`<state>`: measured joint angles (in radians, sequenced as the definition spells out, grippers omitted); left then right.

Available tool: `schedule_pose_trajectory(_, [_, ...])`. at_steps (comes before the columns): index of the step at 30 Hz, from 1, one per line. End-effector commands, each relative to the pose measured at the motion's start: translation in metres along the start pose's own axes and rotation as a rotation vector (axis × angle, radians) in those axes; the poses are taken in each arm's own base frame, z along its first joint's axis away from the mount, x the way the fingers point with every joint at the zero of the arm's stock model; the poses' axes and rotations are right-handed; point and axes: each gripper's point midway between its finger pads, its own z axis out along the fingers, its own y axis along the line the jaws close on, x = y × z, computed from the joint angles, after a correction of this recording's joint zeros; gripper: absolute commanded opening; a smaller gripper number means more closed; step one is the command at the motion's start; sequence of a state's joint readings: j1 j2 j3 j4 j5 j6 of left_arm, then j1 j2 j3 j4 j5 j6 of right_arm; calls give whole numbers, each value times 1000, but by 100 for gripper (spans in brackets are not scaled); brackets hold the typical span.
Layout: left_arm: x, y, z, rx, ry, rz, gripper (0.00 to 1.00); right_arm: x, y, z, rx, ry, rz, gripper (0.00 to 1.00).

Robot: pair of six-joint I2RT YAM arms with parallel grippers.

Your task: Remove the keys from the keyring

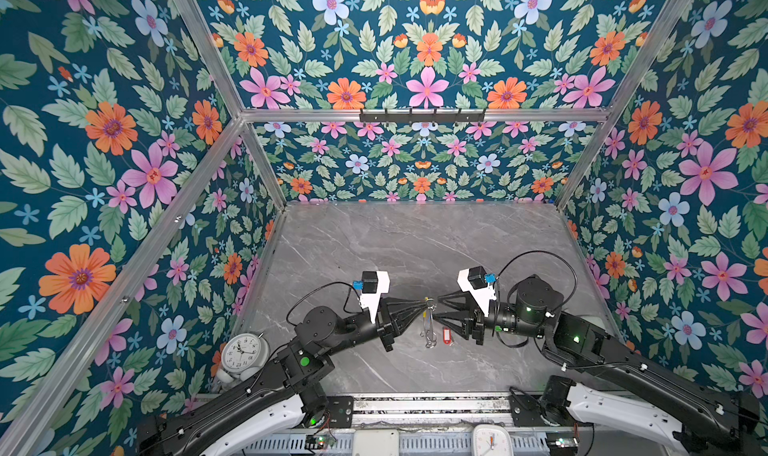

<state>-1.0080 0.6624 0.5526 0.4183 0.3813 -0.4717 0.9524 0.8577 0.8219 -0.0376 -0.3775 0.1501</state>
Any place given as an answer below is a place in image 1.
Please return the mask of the red capped key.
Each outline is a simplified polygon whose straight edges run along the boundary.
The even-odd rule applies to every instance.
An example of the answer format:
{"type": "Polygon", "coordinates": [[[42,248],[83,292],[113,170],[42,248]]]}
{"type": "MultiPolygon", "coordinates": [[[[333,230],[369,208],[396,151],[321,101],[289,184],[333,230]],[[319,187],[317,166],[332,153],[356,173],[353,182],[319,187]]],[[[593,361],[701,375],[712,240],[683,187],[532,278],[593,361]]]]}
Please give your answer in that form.
{"type": "Polygon", "coordinates": [[[453,344],[452,331],[448,327],[442,328],[442,340],[443,343],[447,346],[451,346],[453,344]]]}

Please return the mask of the grey yellow keyring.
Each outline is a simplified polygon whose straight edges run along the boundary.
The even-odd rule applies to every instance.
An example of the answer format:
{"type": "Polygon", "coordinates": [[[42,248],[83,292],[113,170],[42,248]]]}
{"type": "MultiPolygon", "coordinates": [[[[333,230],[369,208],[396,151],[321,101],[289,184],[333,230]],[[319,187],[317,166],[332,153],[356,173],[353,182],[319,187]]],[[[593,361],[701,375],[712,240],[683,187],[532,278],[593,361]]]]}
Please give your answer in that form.
{"type": "Polygon", "coordinates": [[[425,339],[425,347],[427,349],[434,348],[437,345],[437,335],[434,329],[434,310],[436,303],[432,298],[425,299],[425,308],[422,312],[422,332],[421,335],[425,339]]]}

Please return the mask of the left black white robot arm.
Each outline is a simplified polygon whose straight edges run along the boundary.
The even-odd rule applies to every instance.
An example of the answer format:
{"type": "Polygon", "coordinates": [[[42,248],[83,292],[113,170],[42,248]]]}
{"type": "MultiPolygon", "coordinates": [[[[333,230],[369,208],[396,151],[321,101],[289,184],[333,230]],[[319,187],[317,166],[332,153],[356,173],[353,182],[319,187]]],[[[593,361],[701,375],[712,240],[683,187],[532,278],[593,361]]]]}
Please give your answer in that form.
{"type": "Polygon", "coordinates": [[[138,454],[230,455],[278,431],[314,424],[328,406],[320,382],[334,369],[332,355],[371,340],[390,350],[426,306],[385,298],[376,316],[363,311],[345,318],[327,306],[313,308],[254,375],[186,414],[146,418],[138,454]]]}

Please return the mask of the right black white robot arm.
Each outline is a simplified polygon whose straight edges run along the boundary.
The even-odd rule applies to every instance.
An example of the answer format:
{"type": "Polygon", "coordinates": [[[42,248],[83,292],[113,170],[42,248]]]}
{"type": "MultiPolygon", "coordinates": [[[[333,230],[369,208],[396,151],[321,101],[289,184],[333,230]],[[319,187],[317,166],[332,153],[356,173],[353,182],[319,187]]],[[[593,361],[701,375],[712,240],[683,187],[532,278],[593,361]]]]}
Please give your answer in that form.
{"type": "Polygon", "coordinates": [[[497,299],[491,283],[465,279],[439,297],[435,314],[456,335],[482,344],[485,334],[511,333],[542,344],[562,372],[578,371],[629,392],[620,397],[561,374],[539,399],[549,421],[593,423],[639,436],[680,454],[759,455],[760,404],[750,393],[708,389],[635,353],[588,320],[562,309],[564,296],[536,275],[513,289],[514,302],[497,299]]]}

